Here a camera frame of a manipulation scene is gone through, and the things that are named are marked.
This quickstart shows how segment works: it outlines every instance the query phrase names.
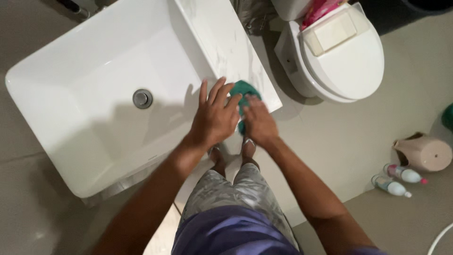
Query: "toilet lid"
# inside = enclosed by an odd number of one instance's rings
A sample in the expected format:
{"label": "toilet lid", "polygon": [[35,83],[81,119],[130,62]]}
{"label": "toilet lid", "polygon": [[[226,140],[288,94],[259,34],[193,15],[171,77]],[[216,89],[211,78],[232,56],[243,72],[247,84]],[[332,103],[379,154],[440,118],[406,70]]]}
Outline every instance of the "toilet lid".
{"label": "toilet lid", "polygon": [[[369,23],[364,15],[359,15]],[[346,99],[362,99],[373,94],[381,84],[384,52],[371,23],[366,32],[318,57],[314,56],[302,37],[299,39],[304,44],[301,53],[308,71],[327,91]]]}

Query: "white rectangular sink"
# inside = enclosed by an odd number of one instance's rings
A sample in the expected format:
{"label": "white rectangular sink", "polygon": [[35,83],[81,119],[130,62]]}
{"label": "white rectangular sink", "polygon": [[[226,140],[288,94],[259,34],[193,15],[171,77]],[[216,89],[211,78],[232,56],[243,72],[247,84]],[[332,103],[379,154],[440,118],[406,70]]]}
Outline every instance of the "white rectangular sink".
{"label": "white rectangular sink", "polygon": [[[78,197],[159,162],[217,78],[174,0],[120,0],[9,70],[6,86]],[[152,93],[138,109],[132,95]]]}

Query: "gray patterned shorts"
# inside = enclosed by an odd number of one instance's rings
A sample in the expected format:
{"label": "gray patterned shorts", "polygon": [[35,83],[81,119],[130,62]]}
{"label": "gray patterned shorts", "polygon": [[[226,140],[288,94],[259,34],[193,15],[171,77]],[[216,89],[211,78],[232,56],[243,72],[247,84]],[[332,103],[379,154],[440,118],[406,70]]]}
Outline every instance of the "gray patterned shorts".
{"label": "gray patterned shorts", "polygon": [[260,170],[252,163],[241,167],[233,184],[216,171],[208,170],[190,194],[179,224],[202,211],[230,205],[244,206],[261,212],[299,249],[272,190]]}

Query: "purple shirt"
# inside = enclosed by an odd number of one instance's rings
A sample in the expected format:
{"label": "purple shirt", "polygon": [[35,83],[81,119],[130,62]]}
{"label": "purple shirt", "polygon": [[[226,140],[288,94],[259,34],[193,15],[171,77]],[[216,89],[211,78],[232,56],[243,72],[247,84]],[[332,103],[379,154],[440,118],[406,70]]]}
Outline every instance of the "purple shirt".
{"label": "purple shirt", "polygon": [[[172,255],[299,255],[262,213],[243,206],[221,206],[195,214],[176,232]],[[375,248],[354,255],[385,255]]]}

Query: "white marble countertop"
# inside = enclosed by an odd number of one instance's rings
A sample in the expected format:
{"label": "white marble countertop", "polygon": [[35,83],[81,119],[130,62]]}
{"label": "white marble countertop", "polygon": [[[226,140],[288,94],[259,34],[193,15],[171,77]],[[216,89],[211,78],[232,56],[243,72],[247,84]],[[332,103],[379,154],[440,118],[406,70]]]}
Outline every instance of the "white marble countertop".
{"label": "white marble countertop", "polygon": [[261,93],[270,112],[282,107],[263,65],[229,0],[177,0],[210,58],[228,82],[245,80]]}

